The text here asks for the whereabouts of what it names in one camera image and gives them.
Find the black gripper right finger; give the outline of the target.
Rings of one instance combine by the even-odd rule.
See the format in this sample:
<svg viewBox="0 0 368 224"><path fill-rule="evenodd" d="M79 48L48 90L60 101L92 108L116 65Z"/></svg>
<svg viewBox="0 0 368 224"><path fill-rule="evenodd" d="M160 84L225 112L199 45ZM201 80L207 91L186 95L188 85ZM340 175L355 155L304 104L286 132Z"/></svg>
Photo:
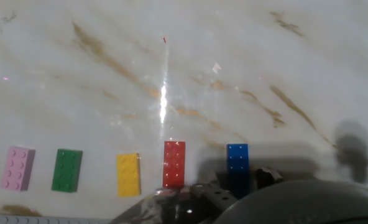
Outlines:
<svg viewBox="0 0 368 224"><path fill-rule="evenodd" d="M257 169L255 172L255 177L257 180L258 189L263 189L283 181L283 177L277 170L266 167Z"/></svg>

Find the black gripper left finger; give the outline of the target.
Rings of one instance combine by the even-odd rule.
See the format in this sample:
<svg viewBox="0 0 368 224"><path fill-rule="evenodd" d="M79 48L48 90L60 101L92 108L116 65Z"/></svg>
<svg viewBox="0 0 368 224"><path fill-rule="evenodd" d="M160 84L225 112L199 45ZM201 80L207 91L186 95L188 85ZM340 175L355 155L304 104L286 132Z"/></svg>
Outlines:
<svg viewBox="0 0 368 224"><path fill-rule="evenodd" d="M199 176L198 182L190 186L190 195L202 211L208 212L213 218L219 217L237 202L237 198L228 190L221 188L214 170L208 170Z"/></svg>

